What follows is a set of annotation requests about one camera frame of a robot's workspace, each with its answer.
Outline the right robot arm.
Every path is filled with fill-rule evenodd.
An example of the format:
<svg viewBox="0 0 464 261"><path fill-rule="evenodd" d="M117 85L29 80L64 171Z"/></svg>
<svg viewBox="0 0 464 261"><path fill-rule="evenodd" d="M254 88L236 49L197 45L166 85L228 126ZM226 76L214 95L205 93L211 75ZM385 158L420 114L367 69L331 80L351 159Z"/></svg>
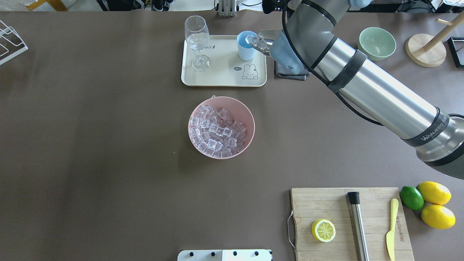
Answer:
<svg viewBox="0 0 464 261"><path fill-rule="evenodd" d="M303 70L320 79L330 91L369 114L414 147L426 165L463 179L463 119L452 118L333 35L350 7L369 0L302 0L289 18L282 9L283 31L269 55L292 73Z"/></svg>

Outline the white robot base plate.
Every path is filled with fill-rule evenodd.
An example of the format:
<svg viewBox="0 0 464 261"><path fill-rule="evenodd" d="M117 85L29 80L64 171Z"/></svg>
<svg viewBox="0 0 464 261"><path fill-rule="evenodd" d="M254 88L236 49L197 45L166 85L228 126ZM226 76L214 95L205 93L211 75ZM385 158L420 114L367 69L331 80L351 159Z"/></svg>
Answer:
<svg viewBox="0 0 464 261"><path fill-rule="evenodd" d="M209 249L182 250L178 261L272 261L273 254L268 249Z"/></svg>

